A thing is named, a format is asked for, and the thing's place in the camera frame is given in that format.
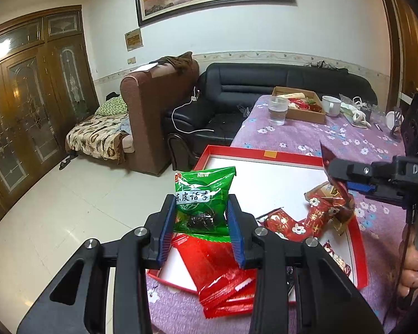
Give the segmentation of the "person right hand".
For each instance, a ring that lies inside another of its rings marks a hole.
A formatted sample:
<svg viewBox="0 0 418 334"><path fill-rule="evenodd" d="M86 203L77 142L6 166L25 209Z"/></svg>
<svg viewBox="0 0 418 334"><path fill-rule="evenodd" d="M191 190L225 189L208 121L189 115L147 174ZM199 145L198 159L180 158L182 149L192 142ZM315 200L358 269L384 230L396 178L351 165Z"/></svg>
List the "person right hand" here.
<svg viewBox="0 0 418 334"><path fill-rule="evenodd" d="M414 244L408 244L400 283L397 293L401 297L407 297L412 289L418 288L418 250Z"/></svg>

